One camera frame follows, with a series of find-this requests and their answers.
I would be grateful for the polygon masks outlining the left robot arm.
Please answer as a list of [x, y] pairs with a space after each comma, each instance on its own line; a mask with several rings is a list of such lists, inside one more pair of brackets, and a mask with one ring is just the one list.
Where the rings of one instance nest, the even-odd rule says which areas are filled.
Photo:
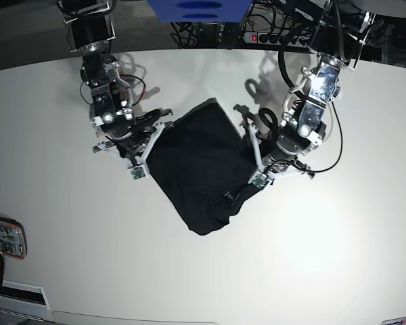
[[[346, 68], [356, 69], [367, 37], [380, 29], [386, 18], [406, 19], [406, 1], [327, 1], [317, 23], [305, 22], [289, 32], [278, 52], [279, 70], [289, 87], [281, 117], [268, 108], [258, 111], [268, 128], [266, 133], [258, 129], [249, 114], [242, 122], [256, 165], [245, 193], [256, 194], [285, 175], [317, 174], [298, 157], [322, 145], [326, 129], [322, 117], [328, 107], [334, 106], [340, 92], [340, 74]], [[302, 67], [300, 81], [293, 83], [284, 51], [289, 41], [309, 27], [315, 30], [309, 49], [317, 56], [317, 65]]]

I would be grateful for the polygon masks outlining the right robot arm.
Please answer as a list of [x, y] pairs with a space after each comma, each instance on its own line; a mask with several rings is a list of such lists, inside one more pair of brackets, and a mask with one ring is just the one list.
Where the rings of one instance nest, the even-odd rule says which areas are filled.
[[111, 54], [116, 33], [112, 12], [116, 1], [56, 1], [71, 52], [81, 55], [81, 84], [88, 86], [89, 119], [105, 139], [93, 152], [107, 152], [123, 163], [134, 180], [149, 177], [147, 160], [162, 132], [172, 127], [161, 118], [170, 110], [135, 112], [131, 76], [120, 72], [119, 60]]

